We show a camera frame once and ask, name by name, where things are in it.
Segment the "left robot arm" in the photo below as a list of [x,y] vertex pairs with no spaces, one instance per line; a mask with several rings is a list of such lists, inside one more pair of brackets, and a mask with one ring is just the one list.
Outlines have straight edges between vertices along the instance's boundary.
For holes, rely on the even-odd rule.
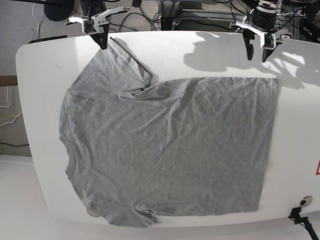
[[291,39],[293,34],[283,26],[276,26],[278,14],[276,3],[268,0],[245,0],[244,3],[250,8],[250,12],[245,13],[242,20],[232,12],[234,23],[231,26],[242,31],[249,61],[254,56],[254,45],[251,41],[256,37],[259,38],[262,62],[265,62],[275,49],[283,44],[283,38]]

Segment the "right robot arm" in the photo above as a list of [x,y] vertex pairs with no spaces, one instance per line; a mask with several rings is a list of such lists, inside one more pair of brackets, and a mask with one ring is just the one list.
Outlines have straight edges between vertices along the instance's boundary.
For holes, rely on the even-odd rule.
[[64,24],[80,24],[83,35],[90,36],[102,50],[107,49],[108,33],[113,15],[128,12],[122,5],[114,8],[106,7],[105,0],[81,0],[82,14],[70,16]]

